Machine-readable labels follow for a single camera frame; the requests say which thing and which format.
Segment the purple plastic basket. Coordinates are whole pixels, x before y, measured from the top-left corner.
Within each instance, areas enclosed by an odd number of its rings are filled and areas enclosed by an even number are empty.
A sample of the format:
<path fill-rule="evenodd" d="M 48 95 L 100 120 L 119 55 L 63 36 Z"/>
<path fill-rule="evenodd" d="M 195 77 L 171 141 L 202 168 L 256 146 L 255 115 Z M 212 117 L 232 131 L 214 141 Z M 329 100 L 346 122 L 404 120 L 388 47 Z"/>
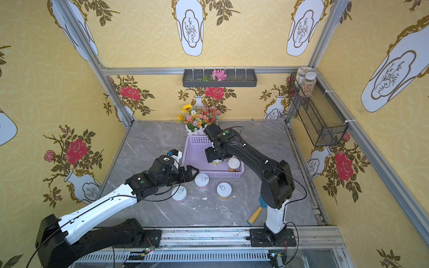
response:
<path fill-rule="evenodd" d="M 210 179 L 235 179 L 240 178 L 244 173 L 244 163 L 236 171 L 231 171 L 226 159 L 212 159 L 214 148 L 211 141 L 205 135 L 188 136 L 185 142 L 182 166 L 191 165 L 197 168 L 200 173 L 208 175 Z"/>

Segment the small yellow can plastic lid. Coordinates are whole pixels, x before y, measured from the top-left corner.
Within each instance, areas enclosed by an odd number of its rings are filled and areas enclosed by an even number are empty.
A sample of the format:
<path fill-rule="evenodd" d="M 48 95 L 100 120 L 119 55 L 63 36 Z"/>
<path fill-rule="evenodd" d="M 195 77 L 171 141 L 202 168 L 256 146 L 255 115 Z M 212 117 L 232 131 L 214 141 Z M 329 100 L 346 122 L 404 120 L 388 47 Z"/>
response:
<path fill-rule="evenodd" d="M 235 157 L 228 159 L 227 161 L 229 172 L 239 172 L 241 167 L 241 161 Z"/>

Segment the orange label tin can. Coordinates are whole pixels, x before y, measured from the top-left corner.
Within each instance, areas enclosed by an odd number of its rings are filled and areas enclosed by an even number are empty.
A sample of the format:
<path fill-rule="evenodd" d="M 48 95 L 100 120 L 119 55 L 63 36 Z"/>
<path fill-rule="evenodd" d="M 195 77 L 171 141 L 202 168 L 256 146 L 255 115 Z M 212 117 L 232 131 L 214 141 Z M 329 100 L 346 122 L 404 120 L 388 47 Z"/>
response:
<path fill-rule="evenodd" d="M 222 182 L 217 186 L 216 192 L 220 200 L 226 201 L 232 194 L 232 186 L 227 182 Z"/>

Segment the yellow label tin can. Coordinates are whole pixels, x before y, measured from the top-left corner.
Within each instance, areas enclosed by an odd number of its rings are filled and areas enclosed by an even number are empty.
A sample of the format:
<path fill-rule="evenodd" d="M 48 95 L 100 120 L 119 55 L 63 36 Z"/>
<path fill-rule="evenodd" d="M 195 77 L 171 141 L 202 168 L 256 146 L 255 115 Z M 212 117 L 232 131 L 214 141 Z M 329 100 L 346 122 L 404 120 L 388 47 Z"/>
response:
<path fill-rule="evenodd" d="M 214 166 L 221 165 L 222 164 L 222 160 L 214 160 L 211 164 L 214 165 Z"/>

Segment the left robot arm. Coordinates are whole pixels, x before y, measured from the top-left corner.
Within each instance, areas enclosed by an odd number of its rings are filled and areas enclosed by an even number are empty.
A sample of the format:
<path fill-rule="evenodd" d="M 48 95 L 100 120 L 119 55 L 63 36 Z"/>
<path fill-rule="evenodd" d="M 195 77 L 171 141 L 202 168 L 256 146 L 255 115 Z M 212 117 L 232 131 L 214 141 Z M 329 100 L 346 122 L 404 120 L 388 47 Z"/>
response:
<path fill-rule="evenodd" d="M 149 170 L 131 176 L 117 189 L 79 211 L 59 218 L 53 214 L 45 217 L 35 242 L 35 255 L 41 266 L 67 268 L 101 249 L 147 246 L 160 237 L 159 230 L 146 234 L 135 218 L 111 227 L 97 229 L 97 226 L 121 210 L 147 201 L 159 188 L 193 181 L 200 171 L 192 165 L 180 166 L 176 153 L 173 150 L 160 156 Z"/>

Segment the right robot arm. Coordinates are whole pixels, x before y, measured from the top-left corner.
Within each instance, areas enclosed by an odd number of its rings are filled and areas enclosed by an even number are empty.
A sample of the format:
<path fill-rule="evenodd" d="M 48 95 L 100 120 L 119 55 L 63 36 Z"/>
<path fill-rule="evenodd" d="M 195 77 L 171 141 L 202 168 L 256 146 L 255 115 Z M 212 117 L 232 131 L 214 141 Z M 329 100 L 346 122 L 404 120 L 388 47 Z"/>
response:
<path fill-rule="evenodd" d="M 212 124 L 206 127 L 204 133 L 212 143 L 212 146 L 206 149 L 209 163 L 234 156 L 260 178 L 260 196 L 267 204 L 265 227 L 270 234 L 279 236 L 285 229 L 287 204 L 296 188 L 289 164 L 284 160 L 278 162 L 262 154 L 232 128 L 223 130 L 218 125 Z"/>

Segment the flower pot white fence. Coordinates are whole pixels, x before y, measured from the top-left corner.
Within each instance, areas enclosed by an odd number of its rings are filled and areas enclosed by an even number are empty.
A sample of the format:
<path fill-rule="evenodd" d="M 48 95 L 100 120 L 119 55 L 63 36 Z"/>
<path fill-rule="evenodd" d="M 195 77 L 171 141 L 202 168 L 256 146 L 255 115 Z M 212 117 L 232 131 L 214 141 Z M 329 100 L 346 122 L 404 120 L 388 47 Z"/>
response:
<path fill-rule="evenodd" d="M 203 135 L 207 126 L 217 123 L 221 111 L 215 106 L 193 107 L 185 105 L 178 115 L 178 120 L 184 124 L 188 136 Z"/>

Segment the pink flower on shelf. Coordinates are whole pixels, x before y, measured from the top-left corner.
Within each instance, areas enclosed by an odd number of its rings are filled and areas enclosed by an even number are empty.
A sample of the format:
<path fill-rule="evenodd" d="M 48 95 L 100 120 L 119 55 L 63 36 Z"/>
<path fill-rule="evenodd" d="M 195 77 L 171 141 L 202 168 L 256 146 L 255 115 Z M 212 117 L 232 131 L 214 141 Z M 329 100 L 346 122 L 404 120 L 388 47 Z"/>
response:
<path fill-rule="evenodd" d="M 215 69 L 211 74 L 211 78 L 213 81 L 225 81 L 227 78 L 226 71 L 222 69 Z"/>

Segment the spice jar white lid front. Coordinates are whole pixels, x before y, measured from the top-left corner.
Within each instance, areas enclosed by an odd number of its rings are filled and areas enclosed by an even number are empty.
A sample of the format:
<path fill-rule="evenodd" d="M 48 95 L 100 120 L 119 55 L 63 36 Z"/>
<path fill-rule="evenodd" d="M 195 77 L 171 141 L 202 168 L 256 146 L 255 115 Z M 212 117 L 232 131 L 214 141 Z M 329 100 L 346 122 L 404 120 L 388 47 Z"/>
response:
<path fill-rule="evenodd" d="M 310 97 L 317 82 L 317 74 L 313 71 L 306 73 L 304 80 L 300 85 L 299 95 L 301 97 Z"/>

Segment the spice jar white lid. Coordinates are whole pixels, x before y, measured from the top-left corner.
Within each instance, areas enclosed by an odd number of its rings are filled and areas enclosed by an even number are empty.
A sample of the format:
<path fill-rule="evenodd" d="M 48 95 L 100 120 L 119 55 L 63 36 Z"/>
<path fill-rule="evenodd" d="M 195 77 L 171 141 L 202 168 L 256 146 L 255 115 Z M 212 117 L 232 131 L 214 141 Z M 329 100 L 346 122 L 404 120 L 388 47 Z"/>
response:
<path fill-rule="evenodd" d="M 306 73 L 304 80 L 300 85 L 299 95 L 301 97 L 310 97 L 317 82 L 317 74 L 313 71 Z"/>
<path fill-rule="evenodd" d="M 301 67 L 297 70 L 296 78 L 295 78 L 295 86 L 300 87 L 305 76 L 308 72 L 314 72 L 314 68 L 311 67 Z"/>

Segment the spice jar white lid rear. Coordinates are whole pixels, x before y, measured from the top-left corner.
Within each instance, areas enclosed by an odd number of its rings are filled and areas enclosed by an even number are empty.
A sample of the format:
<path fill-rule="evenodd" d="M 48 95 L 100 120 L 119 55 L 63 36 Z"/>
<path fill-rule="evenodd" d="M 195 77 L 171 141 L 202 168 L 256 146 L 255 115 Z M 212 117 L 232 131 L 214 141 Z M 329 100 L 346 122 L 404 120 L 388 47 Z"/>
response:
<path fill-rule="evenodd" d="M 295 86 L 300 87 L 305 76 L 308 72 L 314 72 L 314 68 L 311 67 L 301 67 L 297 70 L 296 78 L 295 78 Z"/>

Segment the grey wall shelf tray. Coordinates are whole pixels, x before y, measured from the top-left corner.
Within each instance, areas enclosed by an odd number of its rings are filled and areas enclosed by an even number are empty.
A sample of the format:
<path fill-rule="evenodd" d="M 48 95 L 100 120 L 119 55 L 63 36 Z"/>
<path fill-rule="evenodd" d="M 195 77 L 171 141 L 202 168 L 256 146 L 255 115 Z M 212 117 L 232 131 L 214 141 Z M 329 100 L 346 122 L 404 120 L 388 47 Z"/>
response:
<path fill-rule="evenodd" d="M 249 68 L 192 68 L 185 69 L 183 87 L 256 87 L 258 82 L 254 69 Z"/>

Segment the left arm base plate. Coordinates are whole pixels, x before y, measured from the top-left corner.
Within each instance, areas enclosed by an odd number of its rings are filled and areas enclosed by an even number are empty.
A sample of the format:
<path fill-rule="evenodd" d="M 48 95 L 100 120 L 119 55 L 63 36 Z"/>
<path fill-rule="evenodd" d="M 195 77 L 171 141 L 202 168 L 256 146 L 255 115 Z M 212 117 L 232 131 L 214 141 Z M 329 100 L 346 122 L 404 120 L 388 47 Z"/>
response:
<path fill-rule="evenodd" d="M 149 248 L 151 246 L 156 249 L 159 248 L 162 238 L 162 230 L 159 229 L 149 229 L 144 230 L 143 233 L 138 233 L 130 242 L 122 243 L 116 245 L 115 248 Z"/>

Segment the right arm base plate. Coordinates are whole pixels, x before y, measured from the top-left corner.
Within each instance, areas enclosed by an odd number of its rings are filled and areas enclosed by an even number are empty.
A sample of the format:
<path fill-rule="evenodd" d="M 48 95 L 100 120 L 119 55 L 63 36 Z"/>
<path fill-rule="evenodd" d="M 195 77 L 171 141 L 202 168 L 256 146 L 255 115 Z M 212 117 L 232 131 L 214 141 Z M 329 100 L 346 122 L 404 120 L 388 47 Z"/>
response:
<path fill-rule="evenodd" d="M 256 228 L 249 230 L 252 247 L 295 247 L 297 246 L 297 236 L 291 228 L 283 228 L 279 233 L 274 234 L 268 228 Z"/>

